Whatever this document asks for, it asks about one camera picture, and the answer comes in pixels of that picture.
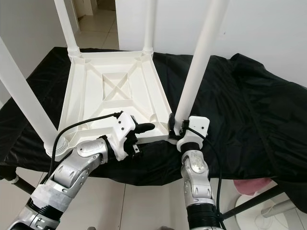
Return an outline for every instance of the white wall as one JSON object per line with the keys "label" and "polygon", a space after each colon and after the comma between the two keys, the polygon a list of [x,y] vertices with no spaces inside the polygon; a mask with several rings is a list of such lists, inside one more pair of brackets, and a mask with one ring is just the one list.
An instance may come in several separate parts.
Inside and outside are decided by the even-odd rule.
{"label": "white wall", "polygon": [[[72,2],[65,3],[77,32]],[[66,45],[53,0],[0,0],[0,36],[26,78],[53,47]],[[9,98],[0,82],[0,105]]]}
{"label": "white wall", "polygon": [[[142,50],[144,0],[116,0],[119,48]],[[154,49],[193,54],[208,0],[158,0]],[[307,86],[307,1],[231,0],[213,55],[241,53]]]}

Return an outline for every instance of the wrinkled black fabric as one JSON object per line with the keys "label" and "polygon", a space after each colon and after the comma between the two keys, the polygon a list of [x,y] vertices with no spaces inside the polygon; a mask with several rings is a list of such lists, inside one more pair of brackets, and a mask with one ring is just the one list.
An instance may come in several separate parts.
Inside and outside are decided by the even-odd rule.
{"label": "wrinkled black fabric", "polygon": [[[155,53],[153,57],[175,112],[192,56]],[[69,70],[66,48],[56,47],[27,80],[56,127]],[[220,154],[223,178],[271,177],[285,187],[299,209],[307,212],[307,204],[300,202],[307,200],[306,193],[296,192],[307,190],[306,102],[304,87],[269,73],[259,62],[240,54],[230,60],[211,56],[191,114],[210,119],[208,139]],[[175,146],[158,141],[141,148],[142,158],[109,162],[91,176],[134,185],[163,185],[181,178],[180,154]],[[218,177],[212,149],[204,145],[202,151],[210,176]],[[42,141],[10,99],[0,110],[0,165],[47,172],[49,164]],[[289,183],[296,189],[286,188]]]}

